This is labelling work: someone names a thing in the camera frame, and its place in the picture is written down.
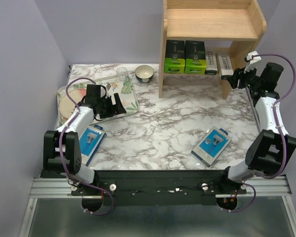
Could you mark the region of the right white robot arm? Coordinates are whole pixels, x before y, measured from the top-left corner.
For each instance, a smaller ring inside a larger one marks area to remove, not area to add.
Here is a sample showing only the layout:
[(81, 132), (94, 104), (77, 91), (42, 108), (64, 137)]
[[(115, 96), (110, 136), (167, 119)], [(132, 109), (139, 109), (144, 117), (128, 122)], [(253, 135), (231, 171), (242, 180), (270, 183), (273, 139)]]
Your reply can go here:
[(248, 88), (258, 115), (260, 133), (248, 148), (245, 160), (230, 167), (228, 176), (217, 181), (218, 190), (224, 194), (235, 188), (235, 182), (242, 183), (254, 176), (277, 177), (296, 149), (296, 138), (288, 134), (281, 119), (280, 96), (275, 91), (283, 70), (281, 65), (269, 62), (260, 76), (256, 75), (256, 69), (238, 68), (227, 78), (233, 89)]

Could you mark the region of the white Harry's box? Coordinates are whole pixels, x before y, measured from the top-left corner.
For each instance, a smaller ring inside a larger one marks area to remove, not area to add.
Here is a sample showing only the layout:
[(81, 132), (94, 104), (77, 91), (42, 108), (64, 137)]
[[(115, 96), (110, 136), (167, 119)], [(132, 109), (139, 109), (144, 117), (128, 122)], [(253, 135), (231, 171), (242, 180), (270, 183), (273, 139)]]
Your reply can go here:
[(217, 52), (217, 64), (221, 80), (226, 80), (233, 76), (234, 70), (229, 53), (226, 51)]
[(216, 75), (218, 73), (218, 66), (216, 60), (216, 52), (211, 49), (206, 49), (206, 75)]

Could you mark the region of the black green Gillette box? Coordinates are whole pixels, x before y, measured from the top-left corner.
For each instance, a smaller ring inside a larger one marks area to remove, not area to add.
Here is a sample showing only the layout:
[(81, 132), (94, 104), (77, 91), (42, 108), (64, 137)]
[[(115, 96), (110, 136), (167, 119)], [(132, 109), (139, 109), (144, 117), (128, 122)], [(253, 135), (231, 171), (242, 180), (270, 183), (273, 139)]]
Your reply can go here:
[(185, 41), (167, 40), (164, 72), (182, 74), (185, 69)]
[(185, 74), (205, 74), (207, 68), (205, 43), (203, 41), (185, 41)]

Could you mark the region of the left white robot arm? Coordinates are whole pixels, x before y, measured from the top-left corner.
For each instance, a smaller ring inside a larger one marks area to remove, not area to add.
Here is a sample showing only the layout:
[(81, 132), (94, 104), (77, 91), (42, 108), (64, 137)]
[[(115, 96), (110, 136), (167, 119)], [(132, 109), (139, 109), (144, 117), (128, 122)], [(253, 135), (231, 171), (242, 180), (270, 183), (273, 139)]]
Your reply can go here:
[(56, 130), (48, 130), (43, 141), (43, 168), (50, 172), (66, 173), (82, 184), (83, 190), (94, 195), (99, 191), (97, 172), (82, 163), (79, 137), (91, 121), (125, 114), (118, 93), (107, 95), (103, 85), (88, 84), (84, 98), (74, 102), (71, 117)]

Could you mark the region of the blue razor package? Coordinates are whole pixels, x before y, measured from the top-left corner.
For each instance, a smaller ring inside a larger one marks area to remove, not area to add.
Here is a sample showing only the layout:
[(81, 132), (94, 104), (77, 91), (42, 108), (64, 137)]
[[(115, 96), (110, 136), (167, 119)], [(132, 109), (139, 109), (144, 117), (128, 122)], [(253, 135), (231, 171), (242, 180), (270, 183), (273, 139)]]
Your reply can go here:
[(207, 167), (210, 167), (232, 141), (228, 132), (213, 126), (191, 153)]
[(88, 126), (79, 139), (82, 163), (88, 166), (107, 134), (101, 126)]

